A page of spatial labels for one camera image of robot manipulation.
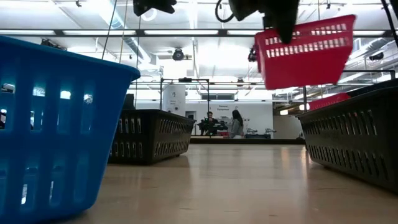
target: white wall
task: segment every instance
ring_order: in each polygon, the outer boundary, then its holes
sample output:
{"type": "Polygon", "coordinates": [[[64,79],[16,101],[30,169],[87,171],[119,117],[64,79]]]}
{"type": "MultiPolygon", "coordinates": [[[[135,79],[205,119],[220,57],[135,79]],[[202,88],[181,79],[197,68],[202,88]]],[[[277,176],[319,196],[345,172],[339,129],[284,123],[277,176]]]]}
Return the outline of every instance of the white wall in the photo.
{"type": "Polygon", "coordinates": [[[275,139],[295,139],[302,131],[301,123],[295,116],[274,116],[275,139]]]}
{"type": "MultiPolygon", "coordinates": [[[[137,102],[136,108],[139,109],[159,109],[159,102],[137,102]]],[[[186,111],[196,111],[196,119],[200,121],[207,117],[207,102],[187,102],[186,111]]],[[[239,110],[244,119],[249,119],[247,128],[258,130],[259,134],[264,134],[266,128],[274,128],[272,122],[272,103],[243,103],[243,102],[211,102],[210,111],[215,118],[226,116],[232,118],[232,111],[239,110]]]]}

